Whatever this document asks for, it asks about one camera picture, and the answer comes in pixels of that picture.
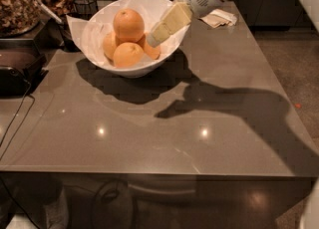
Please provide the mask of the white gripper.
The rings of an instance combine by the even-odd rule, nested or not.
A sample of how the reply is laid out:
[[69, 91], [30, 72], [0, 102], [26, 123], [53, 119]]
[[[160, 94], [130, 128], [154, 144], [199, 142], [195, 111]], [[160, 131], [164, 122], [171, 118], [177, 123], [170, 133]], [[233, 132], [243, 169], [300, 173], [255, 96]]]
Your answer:
[[163, 13], [160, 20], [146, 35], [150, 46], [157, 47], [170, 36], [188, 26], [191, 22], [192, 14], [196, 18], [202, 18], [221, 5], [221, 0], [176, 1]]

